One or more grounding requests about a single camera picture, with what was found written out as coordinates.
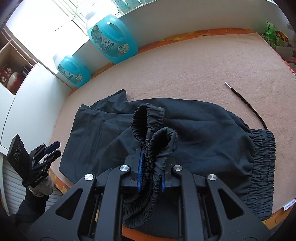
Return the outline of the left white gloved hand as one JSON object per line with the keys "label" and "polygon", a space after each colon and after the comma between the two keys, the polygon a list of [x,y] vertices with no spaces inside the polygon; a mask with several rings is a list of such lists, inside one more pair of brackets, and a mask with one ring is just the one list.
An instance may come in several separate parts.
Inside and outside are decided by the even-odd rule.
{"label": "left white gloved hand", "polygon": [[53,193],[54,184],[51,176],[47,176],[36,187],[29,186],[28,189],[36,197],[50,196]]}

